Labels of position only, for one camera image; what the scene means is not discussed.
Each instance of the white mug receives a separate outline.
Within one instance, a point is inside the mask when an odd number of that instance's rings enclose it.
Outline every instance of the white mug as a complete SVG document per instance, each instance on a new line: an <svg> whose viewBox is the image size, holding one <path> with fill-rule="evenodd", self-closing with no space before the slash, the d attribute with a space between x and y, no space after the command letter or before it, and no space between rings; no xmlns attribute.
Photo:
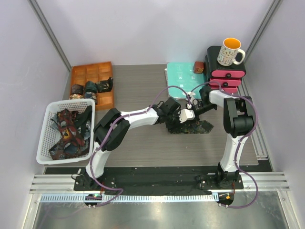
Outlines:
<svg viewBox="0 0 305 229"><path fill-rule="evenodd" d="M236 65L241 64L246 56L244 50L240 49L241 46L241 42L235 38L225 39L218 54L217 61L223 66L230 66L232 63ZM243 57L242 60L238 62L235 57L239 52Z"/></svg>

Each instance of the small red box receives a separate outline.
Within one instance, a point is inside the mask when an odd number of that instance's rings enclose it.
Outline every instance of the small red box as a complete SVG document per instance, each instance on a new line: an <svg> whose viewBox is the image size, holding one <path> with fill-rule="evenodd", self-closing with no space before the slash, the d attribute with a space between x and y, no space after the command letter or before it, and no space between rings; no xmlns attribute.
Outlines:
<svg viewBox="0 0 305 229"><path fill-rule="evenodd" d="M196 61L194 64L194 73L202 74L204 70L204 63L200 61Z"/></svg>

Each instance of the robotic arm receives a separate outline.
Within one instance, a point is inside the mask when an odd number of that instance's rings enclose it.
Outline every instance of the robotic arm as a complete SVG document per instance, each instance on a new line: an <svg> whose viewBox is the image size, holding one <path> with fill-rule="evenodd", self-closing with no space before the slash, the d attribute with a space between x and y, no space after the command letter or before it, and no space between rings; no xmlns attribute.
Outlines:
<svg viewBox="0 0 305 229"><path fill-rule="evenodd" d="M114 129L111 131L105 144L99 150L92 161L92 170L96 178L103 175L104 166L111 151L116 149L129 129L133 129L142 125L154 125L165 123L168 129L181 123L199 119L199 115L211 109L217 109L220 106L224 109L224 129L227 133L227 142L224 150L224 156L218 164L216 171L216 181L220 184L232 183L237 181L239 171L235 165L235 161L239 164L243 146L248 137L241 141L238 149L237 158L234 156L240 139L249 133L255 123L255 113L253 108L247 101L233 97L231 95L220 92L219 90L211 90L209 86L204 86L200 90L201 101L192 107L181 110L181 105L173 98L169 98L165 103L153 105L147 111L145 108L140 111L119 112L116 108L111 109L94 128L94 148L98 148L105 139L111 124L120 116L125 116L118 121ZM90 164L86 166L86 171L90 177L93 177L90 170Z"/></svg>

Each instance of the wooden tray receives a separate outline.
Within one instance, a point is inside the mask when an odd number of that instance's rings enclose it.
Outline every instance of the wooden tray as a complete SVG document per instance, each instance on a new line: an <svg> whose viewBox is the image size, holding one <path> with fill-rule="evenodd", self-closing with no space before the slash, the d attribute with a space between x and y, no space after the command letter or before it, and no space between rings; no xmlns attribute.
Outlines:
<svg viewBox="0 0 305 229"><path fill-rule="evenodd" d="M85 85L87 81L94 83L101 80L113 78L111 62L94 63L72 67L71 87L73 84ZM113 88L111 92L97 93L97 105L95 110L104 110L114 108Z"/></svg>

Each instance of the perforated basket side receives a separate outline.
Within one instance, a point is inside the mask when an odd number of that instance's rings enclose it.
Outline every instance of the perforated basket side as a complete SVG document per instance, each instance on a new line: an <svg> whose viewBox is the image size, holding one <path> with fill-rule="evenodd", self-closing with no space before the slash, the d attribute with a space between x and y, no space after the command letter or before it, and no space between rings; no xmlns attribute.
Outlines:
<svg viewBox="0 0 305 229"><path fill-rule="evenodd" d="M52 148L61 138L59 131L51 128L52 120L51 117L56 112L68 109L70 111L79 111L80 113L84 112L85 109L91 105L92 106L92 118L91 118L91 136L93 136L94 129L94 114L95 114L95 103L92 99L77 99L77 100L64 100L53 102L48 105L46 114L43 120L41 136L39 140L39 146L37 150L36 160L40 164L63 164L63 163L72 163L78 162L81 160L88 159L92 154L93 149L93 137L90 138L90 149L89 153L78 158L64 159L64 160L52 160L49 149Z"/></svg>

